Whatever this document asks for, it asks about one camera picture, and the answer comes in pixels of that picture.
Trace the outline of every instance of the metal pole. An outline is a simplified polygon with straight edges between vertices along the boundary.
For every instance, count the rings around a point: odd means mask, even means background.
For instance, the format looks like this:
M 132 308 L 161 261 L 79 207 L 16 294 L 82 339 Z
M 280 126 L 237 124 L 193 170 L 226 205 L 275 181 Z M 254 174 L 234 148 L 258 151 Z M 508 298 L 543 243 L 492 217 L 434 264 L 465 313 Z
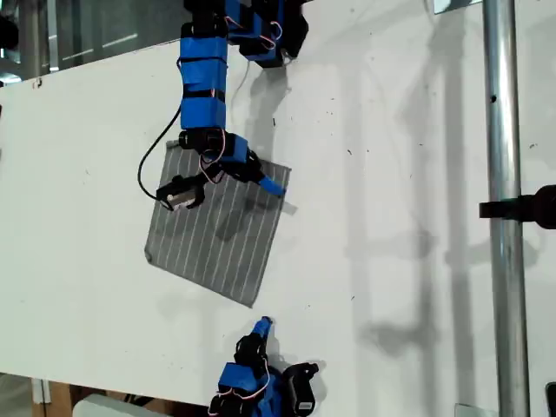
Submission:
M 46 0 L 23 0 L 19 3 L 19 51 L 23 79 L 50 73 Z
M 514 0 L 483 1 L 490 200 L 521 194 Z M 500 417 L 529 417 L 523 233 L 491 220 Z

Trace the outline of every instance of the striped cloth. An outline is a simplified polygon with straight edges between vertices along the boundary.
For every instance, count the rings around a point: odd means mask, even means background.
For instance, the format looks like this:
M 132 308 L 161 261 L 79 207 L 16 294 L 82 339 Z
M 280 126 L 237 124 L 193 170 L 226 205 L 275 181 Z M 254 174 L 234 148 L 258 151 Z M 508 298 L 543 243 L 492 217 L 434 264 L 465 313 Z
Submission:
M 286 188 L 290 169 L 261 161 L 263 171 Z M 177 174 L 198 172 L 198 155 L 169 149 L 161 185 Z M 155 205 L 145 255 L 150 264 L 211 289 L 248 307 L 255 302 L 275 231 L 282 198 L 258 185 L 225 175 L 205 186 L 205 202 L 193 210 L 169 212 Z

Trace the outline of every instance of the black clamp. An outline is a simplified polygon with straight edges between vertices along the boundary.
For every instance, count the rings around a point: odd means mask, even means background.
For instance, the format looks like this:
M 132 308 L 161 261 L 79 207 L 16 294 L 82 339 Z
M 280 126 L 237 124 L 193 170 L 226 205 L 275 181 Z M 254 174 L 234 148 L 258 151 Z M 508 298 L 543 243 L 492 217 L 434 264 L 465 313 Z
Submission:
M 235 395 L 217 395 L 210 402 L 209 410 L 220 417 L 251 417 L 254 407 L 253 401 L 244 401 Z
M 536 222 L 545 229 L 556 229 L 556 185 L 546 185 L 535 195 L 520 195 L 502 202 L 482 202 L 481 219 Z
M 205 172 L 210 178 L 216 178 L 222 172 L 218 164 L 209 166 Z M 170 211 L 186 207 L 194 209 L 205 201 L 204 186 L 209 180 L 204 174 L 183 178 L 176 175 L 169 184 L 156 191 L 156 200 L 164 203 Z
M 224 131 L 226 146 L 222 156 L 232 156 L 235 148 L 235 135 Z M 182 149 L 194 149 L 199 155 L 207 151 L 214 151 L 219 154 L 222 150 L 222 129 L 217 128 L 197 128 L 183 130 L 178 139 Z
M 234 361 L 238 365 L 253 369 L 253 375 L 258 380 L 265 373 L 264 362 L 267 357 L 267 339 L 256 333 L 243 336 L 235 345 Z
M 284 380 L 284 417 L 308 417 L 316 405 L 311 379 L 319 372 L 316 363 L 300 363 L 287 368 L 282 374 Z
M 222 162 L 222 169 L 239 182 L 251 181 L 258 184 L 265 177 L 262 173 L 261 160 L 251 149 L 248 149 L 245 163 Z

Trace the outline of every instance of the white stripe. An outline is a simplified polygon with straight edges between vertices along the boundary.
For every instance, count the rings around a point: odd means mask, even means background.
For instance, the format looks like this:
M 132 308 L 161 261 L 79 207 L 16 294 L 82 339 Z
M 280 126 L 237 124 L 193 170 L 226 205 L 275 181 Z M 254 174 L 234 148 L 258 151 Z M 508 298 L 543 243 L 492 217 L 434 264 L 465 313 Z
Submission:
M 172 159 L 172 155 L 170 154 L 169 158 L 168 158 L 168 163 L 166 163 L 166 159 L 164 159 L 164 166 L 162 167 L 162 178 L 166 179 L 166 175 L 168 174 L 168 170 L 169 170 L 169 166 L 170 166 L 170 161 Z M 156 234 L 156 230 L 158 229 L 158 220 L 160 219 L 160 212 L 162 211 L 162 204 L 160 202 L 156 202 L 156 208 L 158 209 L 158 211 L 156 212 L 156 220 L 155 220 L 155 229 L 154 232 Z
M 201 206 L 195 207 L 195 211 L 197 212 L 197 214 L 195 215 L 195 223 L 193 223 L 193 233 L 191 233 L 191 239 L 189 240 L 188 254 L 185 255 L 185 262 L 183 263 L 182 275 L 185 275 L 185 270 L 187 269 L 187 266 L 188 266 L 189 254 L 191 253 L 191 245 L 193 244 L 193 239 L 195 238 L 195 229 L 197 228 L 197 220 L 199 220 L 199 211 L 200 211 L 199 209 L 200 208 L 201 208 Z
M 282 183 L 282 184 L 284 184 L 284 182 L 286 181 L 286 174 L 287 174 L 287 171 L 284 170 L 284 176 L 283 176 L 283 178 L 281 179 L 281 183 Z M 256 282 L 255 286 L 253 287 L 253 298 L 255 298 L 255 296 L 257 295 L 256 291 L 257 291 L 257 289 L 259 288 L 259 284 L 260 284 L 261 279 L 262 279 L 262 275 L 261 275 L 261 274 L 262 274 L 262 267 L 263 267 L 264 264 L 265 264 L 265 261 L 264 261 L 264 260 L 265 260 L 265 258 L 267 257 L 267 253 L 268 253 L 268 251 L 270 250 L 270 241 L 272 241 L 272 237 L 273 237 L 272 231 L 275 229 L 276 222 L 278 221 L 278 215 L 280 214 L 280 211 L 281 211 L 281 207 L 280 207 L 280 205 L 279 205 L 279 206 L 276 208 L 275 219 L 274 219 L 274 221 L 272 222 L 272 228 L 270 229 L 270 235 L 268 236 L 267 247 L 264 249 L 264 256 L 262 257 L 261 267 L 259 268 L 259 277 L 257 278 L 257 282 Z
M 191 156 L 193 155 L 193 150 L 189 151 L 189 162 L 188 162 L 188 166 L 186 168 L 185 172 L 189 172 L 189 166 L 191 165 Z M 183 246 L 183 238 L 185 237 L 185 232 L 187 231 L 187 226 L 188 226 L 188 220 L 189 220 L 189 212 L 191 210 L 189 210 L 188 208 L 186 208 L 186 210 L 188 211 L 187 214 L 185 215 L 185 222 L 183 223 L 183 234 L 182 234 L 182 241 L 180 242 L 180 248 L 177 252 L 177 256 L 175 257 L 175 261 L 174 261 L 174 269 L 177 267 L 177 262 L 180 260 L 180 256 L 182 255 L 182 246 Z
M 232 210 L 234 209 L 235 193 L 237 193 L 237 188 L 239 187 L 239 185 L 240 185 L 240 182 L 235 181 L 234 197 L 232 198 L 232 205 L 230 206 L 231 210 L 228 213 L 228 219 L 226 220 L 226 228 L 224 228 L 223 237 L 226 237 L 226 232 L 228 231 L 229 218 L 231 217 Z M 224 243 L 222 243 L 222 245 L 220 245 L 220 251 L 218 252 L 218 257 L 216 258 L 216 269 L 215 269 L 215 272 L 212 274 L 212 281 L 210 282 L 211 287 L 215 284 L 216 272 L 218 271 L 218 268 L 220 267 L 220 255 L 222 255 L 222 248 L 223 247 L 224 247 Z
M 202 243 L 205 241 L 205 234 L 207 233 L 207 226 L 209 225 L 210 211 L 212 210 L 212 203 L 215 201 L 216 185 L 212 187 L 212 198 L 210 199 L 210 204 L 208 206 L 207 221 L 205 221 L 205 228 L 202 230 L 201 244 L 199 245 L 199 253 L 197 254 L 197 260 L 195 261 L 195 267 L 193 268 L 193 276 L 195 277 L 195 272 L 197 272 L 197 265 L 199 264 L 199 258 L 202 252 Z
M 253 264 L 253 258 L 255 257 L 256 245 L 259 241 L 259 237 L 261 237 L 262 225 L 264 224 L 264 216 L 267 215 L 266 208 L 268 207 L 269 201 L 270 201 L 270 193 L 267 193 L 267 204 L 265 206 L 265 209 L 262 211 L 261 224 L 259 225 L 259 232 L 257 233 L 257 238 L 255 239 L 255 248 L 253 248 L 253 252 L 251 252 L 251 260 L 249 261 L 249 268 L 247 268 L 247 273 L 245 274 L 245 281 L 243 282 L 242 294 L 240 295 L 240 302 L 242 302 L 243 300 L 243 291 L 245 291 L 245 286 L 247 285 L 247 281 L 249 278 L 249 272 L 251 271 L 251 265 Z
M 261 186 L 257 187 L 257 194 L 255 195 L 255 204 L 256 204 L 257 200 L 259 199 L 259 192 L 260 191 L 261 191 Z M 237 271 L 235 271 L 234 282 L 232 283 L 232 291 L 230 292 L 230 294 L 232 296 L 234 296 L 235 283 L 237 282 L 237 275 L 240 274 L 240 267 L 242 266 L 243 253 L 245 252 L 245 245 L 247 244 L 247 239 L 249 238 L 249 230 L 251 230 L 251 223 L 253 222 L 253 217 L 254 216 L 255 216 L 255 214 L 253 212 L 251 212 L 251 218 L 249 219 L 249 225 L 247 226 L 247 233 L 245 234 L 245 240 L 243 241 L 243 248 L 242 248 L 242 252 L 240 254 L 240 260 L 239 260 L 239 262 L 237 262 Z
M 136 37 L 138 37 L 138 35 L 136 33 L 134 33 L 133 35 L 121 37 L 120 39 L 116 39 L 115 41 L 105 43 L 103 45 L 103 48 L 108 48 L 109 46 L 112 46 L 112 45 L 117 45 L 117 44 L 122 43 L 122 42 L 130 41 L 131 39 L 135 39 Z
M 174 156 L 175 152 L 170 154 L 169 158 L 169 166 L 172 165 L 172 156 Z M 180 166 L 180 161 L 182 160 L 183 152 L 180 152 L 180 159 L 178 160 L 177 166 Z M 162 237 L 160 238 L 160 246 L 158 247 L 158 254 L 156 254 L 156 264 L 160 265 L 158 262 L 160 261 L 160 253 L 162 252 L 162 244 L 164 243 L 164 237 L 166 236 L 166 227 L 168 226 L 168 220 L 171 216 L 170 212 L 166 213 L 166 221 L 164 222 L 164 230 L 162 232 Z
M 248 195 L 250 186 L 251 186 L 251 182 L 248 182 L 247 188 L 245 190 L 245 196 Z M 238 226 L 240 226 L 242 224 L 243 210 L 244 210 L 244 208 L 242 208 L 242 212 L 240 214 L 240 219 L 238 221 L 238 223 L 239 223 Z M 224 284 L 226 284 L 226 275 L 228 275 L 229 262 L 232 259 L 232 254 L 234 253 L 235 239 L 237 239 L 237 233 L 235 233 L 235 235 L 234 235 L 234 240 L 232 241 L 232 248 L 229 250 L 228 265 L 226 265 L 226 272 L 224 272 L 224 279 L 222 280 L 222 287 L 220 288 L 220 292 L 222 292 L 222 290 L 224 289 Z
M 207 265 L 209 264 L 210 254 L 212 253 L 212 245 L 215 242 L 216 229 L 218 228 L 218 221 L 220 220 L 220 213 L 222 212 L 222 206 L 224 205 L 224 200 L 226 199 L 226 188 L 228 187 L 228 182 L 229 182 L 229 175 L 226 175 L 226 183 L 224 184 L 224 191 L 222 193 L 222 201 L 220 202 L 220 208 L 218 209 L 218 216 L 216 217 L 215 232 L 212 234 L 212 239 L 210 240 L 210 249 L 208 250 L 207 260 L 205 261 L 205 269 L 202 271 L 201 283 L 205 282 L 205 273 L 207 272 Z
M 78 54 L 73 54 L 73 55 L 69 55 L 69 56 L 65 56 L 64 58 L 62 58 L 62 61 L 67 61 L 71 58 L 77 58 L 78 56 L 81 55 L 87 55 L 90 54 L 93 50 L 84 50 L 83 52 L 79 52 Z
M 180 172 L 180 163 L 182 162 L 183 153 L 184 153 L 183 151 L 180 152 L 180 160 L 177 162 L 177 172 L 178 173 Z M 191 156 L 192 155 L 193 155 L 193 152 L 189 152 L 188 166 L 191 163 Z M 166 254 L 166 263 L 164 264 L 165 269 L 168 269 L 168 260 L 169 260 L 169 257 L 170 257 L 170 252 L 172 252 L 172 246 L 174 246 L 175 230 L 177 229 L 177 224 L 180 222 L 180 217 L 182 216 L 182 211 L 183 211 L 183 208 L 178 210 L 178 212 L 177 212 L 177 218 L 175 219 L 174 231 L 172 232 L 172 240 L 170 241 L 170 247 L 168 249 L 168 253 Z

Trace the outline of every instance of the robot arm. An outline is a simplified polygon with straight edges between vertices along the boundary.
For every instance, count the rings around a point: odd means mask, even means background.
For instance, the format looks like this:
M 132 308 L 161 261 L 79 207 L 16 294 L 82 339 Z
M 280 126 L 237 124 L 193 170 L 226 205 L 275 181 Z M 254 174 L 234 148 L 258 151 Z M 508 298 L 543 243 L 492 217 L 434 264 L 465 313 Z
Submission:
M 228 44 L 239 45 L 240 53 L 263 68 L 282 66 L 284 55 L 298 55 L 308 33 L 301 13 L 306 1 L 253 0 L 247 7 L 238 0 L 185 0 L 193 19 L 182 26 L 180 41 L 179 144 L 199 154 L 201 173 L 189 178 L 176 176 L 160 187 L 156 200 L 165 207 L 198 207 L 204 200 L 204 185 L 217 183 L 221 172 L 240 182 L 255 182 L 272 195 L 284 194 L 284 189 L 262 172 L 247 140 L 226 131 Z
M 266 345 L 271 326 L 272 321 L 262 317 L 251 334 L 237 342 L 235 362 L 224 367 L 209 416 L 307 417 L 314 411 L 310 380 L 319 367 L 301 363 L 283 373 L 270 367 Z

